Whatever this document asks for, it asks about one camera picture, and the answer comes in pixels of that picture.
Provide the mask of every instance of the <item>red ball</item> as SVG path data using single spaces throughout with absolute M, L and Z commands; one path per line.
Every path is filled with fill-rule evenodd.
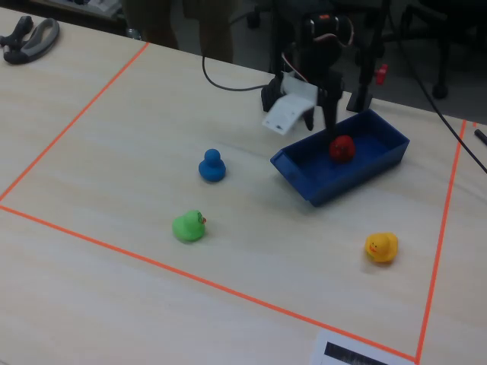
M 355 144 L 349 135 L 340 135 L 329 144 L 329 157 L 335 162 L 349 162 L 354 156 Z

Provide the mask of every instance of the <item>rubber duck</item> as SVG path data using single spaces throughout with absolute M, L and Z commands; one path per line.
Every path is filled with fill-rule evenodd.
M 355 144 L 349 135 L 340 135 L 329 144 L 329 157 L 338 163 L 345 163 L 355 156 Z
M 375 262 L 390 262 L 397 255 L 397 246 L 393 233 L 375 233 L 367 238 L 365 252 Z
M 173 221 L 173 233 L 183 241 L 197 241 L 205 234 L 204 218 L 200 211 L 188 211 Z
M 205 152 L 205 159 L 199 164 L 199 174 L 203 179 L 216 183 L 225 177 L 226 170 L 220 152 L 213 148 Z

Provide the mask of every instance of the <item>black pen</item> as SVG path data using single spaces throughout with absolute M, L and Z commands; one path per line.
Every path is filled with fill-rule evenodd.
M 476 129 L 473 134 L 476 135 L 479 140 L 484 142 L 484 144 L 487 146 L 487 135 L 484 135 L 480 129 Z

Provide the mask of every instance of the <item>red connector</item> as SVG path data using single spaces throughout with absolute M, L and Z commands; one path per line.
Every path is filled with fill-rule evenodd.
M 375 72 L 375 78 L 376 81 L 375 83 L 377 85 L 382 85 L 384 81 L 386 80 L 386 75 L 387 75 L 387 69 L 389 68 L 388 65 L 382 65 L 376 72 Z

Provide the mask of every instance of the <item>orange tape line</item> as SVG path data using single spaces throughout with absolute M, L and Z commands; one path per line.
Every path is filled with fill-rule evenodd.
M 79 112 L 79 114 L 61 131 L 61 133 L 59 133 L 57 137 L 54 138 L 54 140 L 51 143 L 49 143 L 49 145 L 44 149 L 44 151 L 42 151 L 40 155 L 37 156 L 37 158 L 34 161 L 32 161 L 32 163 L 27 167 L 27 169 L 25 169 L 24 172 L 21 173 L 20 176 L 7 188 L 7 190 L 5 190 L 2 195 L 0 195 L 0 202 L 5 198 L 5 196 L 8 195 L 9 192 L 12 191 L 12 189 L 15 186 L 17 186 L 17 184 L 29 173 L 29 171 L 31 171 L 33 167 L 37 165 L 37 163 L 46 155 L 46 153 L 54 146 L 54 144 L 56 144 L 56 142 L 59 141 L 59 139 L 61 139 L 61 137 L 83 116 L 83 114 L 85 114 L 87 110 L 90 109 L 90 107 L 98 100 L 98 98 L 101 97 L 101 95 L 103 95 L 103 93 L 107 91 L 107 89 L 110 86 L 112 86 L 112 84 L 116 81 L 116 79 L 120 77 L 120 75 L 145 51 L 145 49 L 147 49 L 148 45 L 149 43 L 146 43 L 135 54 L 135 56 L 133 56 L 130 59 L 130 61 L 128 61 L 126 65 L 123 66 L 120 69 L 120 71 L 118 71 L 116 75 L 112 77 L 112 79 L 108 82 L 108 84 L 106 84 L 103 87 L 103 89 L 101 89 L 100 92 L 93 99 L 91 99 L 90 103 L 88 103 L 87 106 L 85 106 L 83 110 Z
M 463 120 L 462 128 L 460 130 L 460 138 L 463 139 L 465 135 L 466 120 Z M 438 275 L 438 267 L 440 265 L 441 250 L 443 248 L 444 232 L 447 228 L 448 211 L 450 210 L 451 195 L 454 190 L 455 176 L 457 175 L 458 160 L 460 159 L 460 152 L 462 146 L 457 142 L 457 150 L 455 151 L 454 164 L 451 167 L 450 183 L 448 184 L 447 197 L 444 201 L 443 217 L 441 219 L 440 235 L 438 236 L 438 245 L 436 246 L 436 255 L 434 257 L 433 273 L 431 274 L 431 281 L 429 284 L 428 299 L 426 300 L 425 314 L 423 316 L 423 323 L 421 325 L 421 333 L 419 335 L 418 349 L 416 350 L 415 363 L 419 364 L 425 344 L 426 329 L 428 327 L 429 315 L 431 312 L 431 304 L 433 303 L 434 286 L 436 285 L 436 277 Z
M 0 205 L 0 209 L 2 209 L 3 211 L 7 211 L 9 213 L 15 214 L 15 215 L 17 215 L 19 217 L 26 218 L 26 219 L 28 219 L 30 221 L 33 221 L 33 222 L 36 222 L 38 224 L 42 224 L 44 226 L 50 227 L 50 228 L 52 228 L 54 230 L 58 230 L 60 232 L 67 233 L 70 236 L 74 236 L 74 237 L 79 238 L 81 240 L 85 240 L 85 241 L 88 241 L 90 243 L 94 243 L 95 245 L 102 246 L 102 247 L 104 247 L 106 249 L 111 249 L 112 251 L 121 253 L 122 255 L 130 256 L 130 257 L 132 257 L 134 259 L 138 259 L 138 260 L 143 261 L 143 262 L 146 262 L 146 263 L 148 263 L 150 265 L 154 265 L 154 266 L 157 266 L 159 268 L 163 268 L 164 270 L 171 271 L 174 274 L 178 274 L 178 275 L 184 276 L 185 278 L 189 278 L 191 280 L 198 281 L 199 283 L 202 283 L 202 284 L 208 285 L 210 287 L 213 287 L 215 289 L 224 291 L 225 293 L 228 293 L 230 295 L 234 295 L 234 296 L 239 297 L 241 299 L 249 300 L 250 302 L 253 302 L 255 304 L 259 304 L 260 306 L 264 306 L 265 308 L 268 308 L 268 309 L 271 309 L 271 310 L 275 310 L 276 312 L 279 312 L 281 314 L 285 314 L 286 316 L 290 316 L 290 317 L 293 317 L 293 318 L 296 318 L 296 319 L 300 319 L 301 321 L 310 323 L 311 325 L 316 325 L 318 327 L 321 327 L 322 329 L 328 329 L 330 331 L 339 333 L 340 335 L 344 335 L 346 337 L 353 338 L 354 340 L 363 342 L 365 344 L 369 344 L 370 346 L 374 346 L 375 348 L 379 348 L 379 349 L 381 349 L 383 351 L 389 352 L 391 354 L 394 354 L 396 356 L 402 357 L 404 359 L 407 359 L 407 360 L 410 360 L 410 361 L 414 361 L 414 359 L 415 359 L 411 355 L 404 354 L 404 353 L 402 353 L 402 352 L 400 352 L 398 350 L 394 350 L 393 348 L 389 348 L 389 347 L 387 347 L 387 346 L 385 346 L 383 344 L 379 344 L 377 342 L 374 342 L 374 341 L 371 341 L 371 340 L 367 340 L 366 338 L 363 338 L 361 336 L 354 335 L 354 334 L 352 334 L 350 332 L 344 331 L 344 330 L 339 329 L 337 327 L 333 327 L 331 325 L 327 325 L 325 323 L 319 322 L 319 321 L 317 321 L 315 319 L 312 319 L 312 318 L 309 318 L 309 317 L 306 317 L 306 316 L 302 316 L 301 314 L 294 313 L 294 312 L 292 312 L 290 310 L 281 308 L 280 306 L 275 306 L 274 304 L 264 302 L 263 300 L 260 300 L 260 299 L 251 297 L 250 295 L 247 295 L 247 294 L 241 293 L 239 291 L 230 289 L 229 287 L 225 287 L 225 286 L 220 285 L 220 284 L 217 284 L 217 283 L 215 283 L 213 281 L 210 281 L 210 280 L 201 278 L 199 276 L 190 274 L 189 272 L 186 272 L 186 271 L 183 271 L 183 270 L 179 270 L 178 268 L 175 268 L 173 266 L 169 266 L 169 265 L 163 264 L 162 262 L 155 261 L 153 259 L 150 259 L 149 257 L 145 257 L 145 256 L 142 256 L 142 255 L 139 255 L 138 253 L 130 252 L 130 251 L 127 251 L 126 249 L 121 249 L 119 247 L 110 245 L 109 243 L 105 243 L 105 242 L 96 240 L 95 238 L 91 238 L 91 237 L 85 236 L 84 234 L 80 234 L 80 233 L 73 232 L 72 230 L 67 230 L 66 228 L 60 227 L 60 226 L 58 226 L 56 224 L 52 224 L 52 223 L 47 222 L 47 221 L 44 221 L 44 220 L 42 220 L 40 218 L 33 217 L 33 216 L 29 215 L 29 214 L 25 214 L 25 213 L 22 213 L 20 211 L 16 211 L 16 210 L 14 210 L 12 208 L 8 208 L 8 207 L 5 207 L 3 205 Z

